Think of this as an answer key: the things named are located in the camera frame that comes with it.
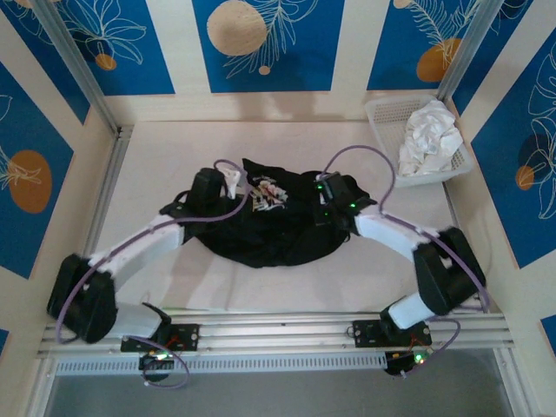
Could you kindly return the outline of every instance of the white work surface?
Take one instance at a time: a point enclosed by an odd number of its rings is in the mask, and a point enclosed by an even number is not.
[[[141,122],[135,126],[98,249],[146,225],[197,171],[227,158],[303,172],[323,169],[341,148],[375,141],[366,122]],[[331,168],[355,177],[379,200],[389,171],[371,152],[343,154]],[[436,228],[452,224],[442,184],[396,189],[387,211]],[[148,265],[118,294],[168,308],[234,311],[380,311],[417,289],[413,264],[353,236],[336,252],[299,267],[252,269],[213,255],[197,240]]]

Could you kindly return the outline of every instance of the black cloth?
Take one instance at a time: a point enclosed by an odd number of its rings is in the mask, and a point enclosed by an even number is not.
[[[320,196],[314,180],[320,171],[303,174],[243,159],[253,186],[253,212],[215,224],[197,238],[215,254],[251,268],[294,266],[320,259],[348,240],[332,224],[316,226],[314,205]],[[356,180],[343,176],[356,198],[369,197]]]

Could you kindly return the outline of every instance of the beige circle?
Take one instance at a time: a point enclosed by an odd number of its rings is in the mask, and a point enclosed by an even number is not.
[[[259,74],[261,74],[262,76],[267,76],[268,74],[270,74],[270,67],[263,65],[259,68]]]
[[[207,21],[208,39],[224,55],[241,56],[258,50],[267,39],[267,25],[251,4],[228,0]]]
[[[30,9],[33,6],[31,5],[29,0],[14,0],[17,4],[19,4],[20,6],[23,6],[26,9]],[[60,0],[50,0],[51,3],[56,3],[59,2]]]
[[[392,1],[396,9],[405,9],[409,4],[413,2],[414,0],[393,0]]]

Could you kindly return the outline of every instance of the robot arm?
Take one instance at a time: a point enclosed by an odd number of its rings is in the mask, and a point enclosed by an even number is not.
[[[483,287],[485,276],[466,237],[458,228],[437,231],[412,225],[381,213],[374,202],[355,200],[339,173],[317,179],[323,214],[337,227],[378,241],[403,255],[415,266],[418,291],[396,301],[381,312],[380,331],[389,340],[410,333],[418,323],[446,315],[477,293],[469,274],[453,261],[438,242],[447,245],[471,270]]]
[[[170,318],[146,303],[116,305],[116,292],[156,257],[205,233],[211,226],[201,222],[202,217],[223,215],[229,213],[231,207],[237,207],[237,199],[232,197],[235,197],[238,178],[237,173],[224,175],[216,169],[202,169],[188,193],[177,196],[146,228],[125,243],[94,254],[90,259],[78,255],[66,258],[49,300],[49,314],[58,318],[71,290],[91,267],[104,260],[71,301],[63,324],[88,343],[132,334],[165,345],[170,335]],[[222,188],[228,191],[228,196],[221,196]],[[318,222],[332,222],[338,228],[376,240],[414,263],[419,291],[381,312],[381,335],[390,341],[399,340],[400,334],[411,331],[421,321],[448,314],[477,292],[469,276],[452,264],[447,253],[428,236],[446,243],[484,285],[485,277],[460,230],[411,230],[393,222],[373,205],[372,200],[355,201],[339,173],[319,177],[316,188],[321,191],[323,202],[315,213]],[[237,215],[249,211],[241,210]]]
[[[136,335],[165,344],[170,318],[147,303],[116,303],[116,293],[155,258],[206,232],[211,227],[206,222],[208,218],[240,209],[238,201],[241,199],[235,198],[238,182],[237,172],[202,169],[189,192],[179,194],[152,222],[129,239],[89,259],[75,254],[68,256],[58,272],[48,313],[57,319],[74,287],[100,263],[75,298],[69,301],[63,324],[87,343],[96,343],[105,337]],[[222,188],[228,191],[227,196],[221,196]],[[244,212],[240,209],[236,215]]]

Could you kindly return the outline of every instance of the wire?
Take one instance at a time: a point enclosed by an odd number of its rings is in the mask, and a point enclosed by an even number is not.
[[[475,275],[475,273],[463,262],[463,260],[455,252],[452,251],[452,249],[450,249],[446,245],[446,243],[441,241],[438,237],[436,237],[434,235],[431,235],[427,231],[419,229],[417,226],[413,225],[412,223],[406,222],[405,220],[401,220],[400,218],[395,217],[394,215],[390,215],[390,214],[384,212],[384,203],[390,197],[390,195],[392,194],[392,191],[394,190],[394,185],[395,185],[395,181],[396,181],[396,171],[394,169],[394,165],[390,162],[390,160],[387,158],[387,156],[384,155],[383,152],[379,151],[377,148],[374,148],[374,147],[368,146],[368,145],[347,146],[346,148],[341,149],[338,152],[336,152],[336,154],[332,157],[332,159],[330,160],[328,165],[325,167],[325,169],[322,170],[322,174],[326,174],[326,172],[328,171],[330,166],[334,163],[334,161],[338,158],[338,156],[340,156],[344,152],[348,152],[349,150],[352,150],[352,149],[370,150],[370,151],[374,152],[376,155],[380,156],[387,163],[387,166],[390,168],[391,181],[390,181],[390,185],[387,189],[387,192],[384,194],[384,196],[381,198],[381,200],[379,202],[379,213],[381,215],[383,215],[389,221],[394,222],[396,224],[399,224],[399,225],[403,226],[404,228],[408,228],[408,229],[412,230],[413,232],[417,233],[418,235],[426,237],[428,240],[436,243],[439,247],[444,249],[444,251],[446,251],[446,253],[453,259],[453,261],[455,261],[461,267],[461,269],[463,269],[465,271],[465,273],[469,276],[469,278],[471,279],[471,281],[473,282],[475,287],[477,287],[477,290],[479,291],[480,297],[483,300],[483,311],[486,312],[488,310],[488,307],[490,306],[490,297],[488,296],[488,292],[485,290],[485,288],[480,283],[479,278],[477,278],[477,275]]]
[[[238,172],[240,172],[247,180],[247,172],[243,168],[241,168],[239,165],[237,165],[235,162],[231,162],[231,161],[228,161],[228,160],[225,160],[225,159],[219,159],[218,161],[215,162],[215,165],[218,164],[218,163],[221,163],[221,162],[225,162],[228,165],[231,165],[232,167],[237,169]],[[114,256],[120,254],[124,249],[133,245],[135,242],[141,240],[146,235],[154,233],[161,228],[166,228],[167,226],[171,226],[173,224],[179,224],[179,223],[195,223],[195,222],[197,222],[197,223],[199,223],[199,222],[210,223],[210,222],[221,222],[223,220],[227,220],[228,218],[236,215],[237,213],[239,213],[243,209],[243,206],[245,206],[245,204],[248,201],[249,193],[250,193],[250,186],[249,186],[248,182],[246,181],[245,193],[243,195],[242,201],[240,202],[240,204],[236,208],[234,208],[232,211],[230,211],[226,215],[218,215],[218,216],[215,216],[215,217],[182,217],[182,218],[173,219],[173,220],[170,220],[170,221],[167,221],[167,222],[159,223],[152,228],[146,228],[145,230],[138,233],[137,235],[134,235],[134,236],[130,237],[127,241],[122,243],[120,246],[118,246],[115,249],[113,249],[112,251],[110,251],[110,253],[107,256],[104,256],[100,261],[98,261],[91,268],[89,268],[85,274],[83,274],[83,277],[77,282],[77,284],[73,287],[73,289],[69,293],[68,298],[66,298],[66,301],[64,302],[64,304],[62,305],[62,308],[60,309],[60,313],[58,315],[58,318],[56,319],[56,341],[58,343],[61,343],[61,344],[69,343],[71,341],[71,339],[64,339],[62,337],[62,325],[63,325],[64,319],[66,317],[66,314],[68,313],[68,310],[70,309],[71,303],[76,298],[79,291],[87,283],[87,280],[104,263],[106,263],[107,261],[112,259]],[[166,348],[162,345],[159,345],[157,343],[154,343],[153,341],[150,341],[149,339],[145,339],[145,338],[142,338],[142,337],[139,337],[139,336],[130,335],[128,337],[130,339],[135,339],[137,341],[142,341],[143,343],[149,344],[149,345],[153,346],[154,348],[159,348],[161,350],[165,350],[165,351],[169,352],[173,357],[175,357],[177,360],[179,360],[179,362],[181,362],[181,364],[183,364],[185,366],[186,370],[187,370],[187,366],[185,365],[185,362],[177,354],[175,354],[174,352],[172,352],[168,348]],[[161,386],[161,385],[158,385],[158,384],[152,384],[149,381],[146,381],[146,382],[148,382],[150,384],[150,386],[153,386],[153,387],[165,387],[165,386]],[[167,386],[167,388],[168,389],[175,389],[177,387],[177,385],[179,385],[179,387],[183,387],[186,383],[187,383],[187,380],[183,384],[176,384],[175,386]]]
[[[189,382],[189,378],[190,378],[190,373],[189,373],[189,368],[187,363],[185,363],[185,361],[180,357],[179,354],[176,354],[175,352],[171,351],[170,349],[168,349],[167,347],[163,346],[163,345],[159,345],[158,343],[144,338],[144,337],[140,337],[140,336],[128,336],[130,339],[133,339],[134,341],[140,341],[141,343],[144,343],[146,345],[150,345],[153,348],[157,348],[158,350],[163,350],[169,353],[170,356],[172,356],[174,358],[174,361],[177,360],[178,362],[180,362],[183,366],[183,368],[185,369],[185,373],[186,373],[186,377],[174,384],[174,385],[161,385],[161,384],[155,384],[154,382],[149,381],[149,379],[147,378],[147,370],[148,367],[145,366],[142,370],[142,378],[145,381],[145,385],[148,385],[149,387],[154,387],[154,388],[162,388],[162,389],[178,389],[181,387],[185,387],[186,385],[188,385]]]
[[[435,357],[438,358],[438,355],[441,354],[442,352],[446,351],[446,349],[448,349],[448,347],[457,339],[457,337],[460,335],[461,332],[461,324],[459,321],[452,319],[452,318],[448,318],[448,317],[433,317],[432,319],[429,319],[430,321],[441,321],[441,322],[447,322],[447,323],[453,323],[455,324],[456,328],[455,331],[452,334],[452,337],[446,342],[444,343],[442,346],[440,346],[438,349],[436,349],[429,357],[428,359],[423,363],[429,363],[430,360],[433,360]],[[415,372],[418,371],[418,369],[423,368],[423,365],[421,366],[417,366],[414,367],[413,369],[411,369],[410,371],[405,372],[402,376],[403,378],[405,378],[406,376],[410,375],[410,374],[414,374]]]

